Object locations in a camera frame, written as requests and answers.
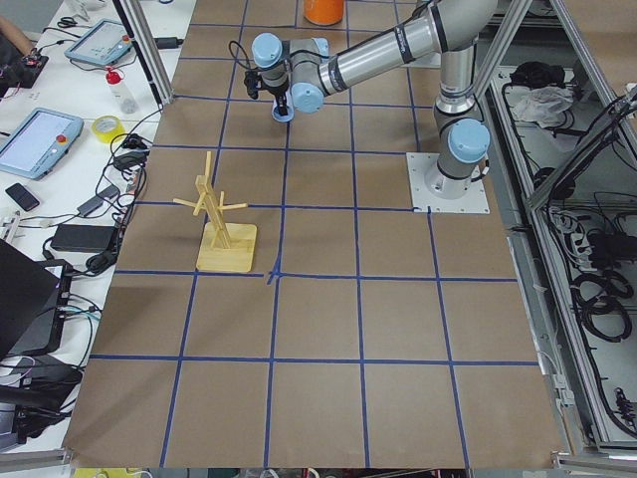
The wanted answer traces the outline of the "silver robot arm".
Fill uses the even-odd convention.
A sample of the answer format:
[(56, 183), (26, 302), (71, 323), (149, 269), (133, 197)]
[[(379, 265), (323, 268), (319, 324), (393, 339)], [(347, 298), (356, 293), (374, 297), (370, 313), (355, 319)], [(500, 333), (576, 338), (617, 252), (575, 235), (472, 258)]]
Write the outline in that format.
[(331, 95), (436, 53), (441, 66), (435, 107), (443, 115), (464, 115), (476, 102), (477, 37), (497, 6), (496, 1), (420, 1), (405, 21), (334, 55), (325, 38), (282, 40), (262, 33), (252, 43), (244, 85), (253, 100), (260, 91), (270, 93), (273, 118), (286, 122), (295, 112), (317, 112)]
[(441, 55), (440, 90), (434, 108), (440, 152), (427, 173), (427, 185), (443, 199), (466, 194), (491, 143), (474, 94), (476, 53), (477, 45), (472, 43)]

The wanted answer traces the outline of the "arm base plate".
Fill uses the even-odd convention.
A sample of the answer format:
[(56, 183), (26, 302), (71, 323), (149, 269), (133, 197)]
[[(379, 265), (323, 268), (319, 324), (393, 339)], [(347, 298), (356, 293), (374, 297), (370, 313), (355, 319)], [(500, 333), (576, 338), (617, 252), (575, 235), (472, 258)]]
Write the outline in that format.
[(438, 157), (438, 153), (406, 153), (412, 209), (419, 213), (489, 214), (479, 165), (470, 177), (451, 179), (439, 170)]

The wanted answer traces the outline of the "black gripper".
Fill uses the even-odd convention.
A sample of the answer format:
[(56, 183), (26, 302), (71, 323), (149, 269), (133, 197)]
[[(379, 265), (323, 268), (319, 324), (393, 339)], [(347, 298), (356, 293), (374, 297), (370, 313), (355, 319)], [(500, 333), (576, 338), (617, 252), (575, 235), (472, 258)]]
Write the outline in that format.
[(263, 80), (262, 84), (263, 88), (273, 95), (276, 100), (276, 117), (286, 118), (289, 115), (287, 93), (290, 88), (290, 82), (284, 79), (282, 83), (274, 85)]

